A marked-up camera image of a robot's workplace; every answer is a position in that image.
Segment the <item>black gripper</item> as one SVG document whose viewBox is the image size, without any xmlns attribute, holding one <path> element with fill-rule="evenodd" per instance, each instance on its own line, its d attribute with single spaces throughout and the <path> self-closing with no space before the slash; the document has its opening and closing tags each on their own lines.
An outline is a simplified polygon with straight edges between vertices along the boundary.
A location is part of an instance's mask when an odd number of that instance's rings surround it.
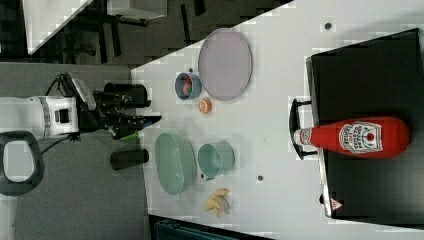
<svg viewBox="0 0 424 240">
<path fill-rule="evenodd" d="M 161 116 L 125 117 L 118 109 L 145 108 L 150 100 L 106 91 L 94 91 L 87 96 L 78 95 L 77 113 L 80 133 L 108 130 L 113 139 L 122 139 L 157 122 Z"/>
</svg>

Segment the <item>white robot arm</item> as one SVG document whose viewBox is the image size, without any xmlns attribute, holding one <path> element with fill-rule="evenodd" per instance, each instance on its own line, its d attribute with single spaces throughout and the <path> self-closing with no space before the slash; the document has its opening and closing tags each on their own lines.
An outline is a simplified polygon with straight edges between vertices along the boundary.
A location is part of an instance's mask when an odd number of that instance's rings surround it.
<svg viewBox="0 0 424 240">
<path fill-rule="evenodd" d="M 95 91 L 95 108 L 79 96 L 1 98 L 1 132 L 28 131 L 37 140 L 108 130 L 118 140 L 135 134 L 162 117 L 128 115 L 122 109 L 148 107 L 150 102 L 127 94 Z"/>
</svg>

